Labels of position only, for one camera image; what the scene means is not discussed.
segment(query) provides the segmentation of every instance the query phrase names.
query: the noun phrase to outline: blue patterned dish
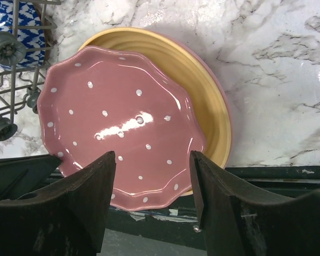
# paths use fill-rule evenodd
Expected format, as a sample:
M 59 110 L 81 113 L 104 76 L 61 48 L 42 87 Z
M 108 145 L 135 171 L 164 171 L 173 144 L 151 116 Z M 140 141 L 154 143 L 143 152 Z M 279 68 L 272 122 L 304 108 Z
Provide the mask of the blue patterned dish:
M 9 26 L 13 25 L 13 1 L 0 0 L 0 31 L 12 32 Z M 32 3 L 20 2 L 19 5 L 20 26 L 41 26 L 41 20 Z M 18 30 L 18 41 L 26 48 L 45 47 L 44 31 L 42 29 Z M 27 52 L 25 58 L 17 64 L 17 68 L 31 68 L 43 64 L 45 51 Z M 11 70 L 9 66 L 0 65 L 5 70 Z

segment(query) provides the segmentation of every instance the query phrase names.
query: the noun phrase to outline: countertop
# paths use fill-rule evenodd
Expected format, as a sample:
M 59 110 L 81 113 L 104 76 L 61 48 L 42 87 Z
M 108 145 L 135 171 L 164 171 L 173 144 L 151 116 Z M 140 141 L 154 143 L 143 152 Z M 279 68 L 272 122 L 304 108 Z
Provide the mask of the countertop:
M 194 50 L 229 100 L 228 166 L 320 165 L 320 0 L 66 0 L 48 13 L 58 24 L 54 62 L 111 27 L 150 29 Z M 47 153 L 31 109 L 15 123 L 0 158 Z

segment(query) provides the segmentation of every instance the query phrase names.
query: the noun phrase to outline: yellow bowl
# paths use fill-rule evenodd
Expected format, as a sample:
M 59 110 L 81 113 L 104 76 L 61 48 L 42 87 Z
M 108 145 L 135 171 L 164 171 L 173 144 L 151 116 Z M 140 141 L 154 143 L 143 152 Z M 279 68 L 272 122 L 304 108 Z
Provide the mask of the yellow bowl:
M 231 123 L 226 103 L 216 82 L 191 53 L 162 35 L 140 28 L 108 29 L 91 37 L 80 49 L 88 45 L 139 52 L 181 85 L 190 95 L 206 137 L 204 154 L 225 167 L 231 150 Z

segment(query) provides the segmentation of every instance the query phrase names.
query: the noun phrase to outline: glossy pink surface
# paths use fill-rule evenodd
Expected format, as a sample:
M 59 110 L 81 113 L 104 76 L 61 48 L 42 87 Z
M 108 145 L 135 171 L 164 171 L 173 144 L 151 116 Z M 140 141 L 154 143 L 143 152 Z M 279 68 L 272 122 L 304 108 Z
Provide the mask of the glossy pink surface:
M 42 139 L 68 176 L 116 153 L 111 205 L 165 207 L 190 184 L 205 140 L 186 91 L 138 53 L 88 46 L 52 66 L 38 99 Z

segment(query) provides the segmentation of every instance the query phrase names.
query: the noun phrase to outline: dish rack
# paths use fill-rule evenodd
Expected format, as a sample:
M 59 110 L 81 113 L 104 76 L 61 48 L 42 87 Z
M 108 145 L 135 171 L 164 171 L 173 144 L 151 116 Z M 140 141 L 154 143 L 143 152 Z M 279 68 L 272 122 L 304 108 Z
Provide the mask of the dish rack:
M 20 26 L 18 24 L 20 2 L 41 5 L 41 26 Z M 12 33 L 0 31 L 0 64 L 12 67 L 10 71 L 0 72 L 0 88 L 4 84 L 4 76 L 11 76 L 10 88 L 8 90 L 0 90 L 0 101 L 5 105 L 4 107 L 0 107 L 0 141 L 7 140 L 16 133 L 18 126 L 14 123 L 14 115 L 17 114 L 18 111 L 22 110 L 25 106 L 28 106 L 35 114 L 37 114 L 37 99 L 41 92 L 38 86 L 44 83 L 38 81 L 40 77 L 42 80 L 45 80 L 45 76 L 41 74 L 41 70 L 47 69 L 50 66 L 50 63 L 45 60 L 41 66 L 29 68 L 17 68 L 16 65 L 24 59 L 27 52 L 49 51 L 54 47 L 53 43 L 45 40 L 45 47 L 27 49 L 17 40 L 18 30 L 42 29 L 48 31 L 56 29 L 57 25 L 49 17 L 46 17 L 46 7 L 48 5 L 60 4 L 60 0 L 13 0 L 13 24 L 10 27 Z M 22 78 L 23 72 L 26 71 L 34 71 L 32 81 Z M 16 87 L 17 73 L 19 73 L 18 79 L 30 81 L 31 83 Z M 15 93 L 18 90 L 26 90 L 26 94 L 23 96 L 22 101 L 15 102 Z M 10 102 L 7 102 L 2 97 L 3 94 L 9 94 Z

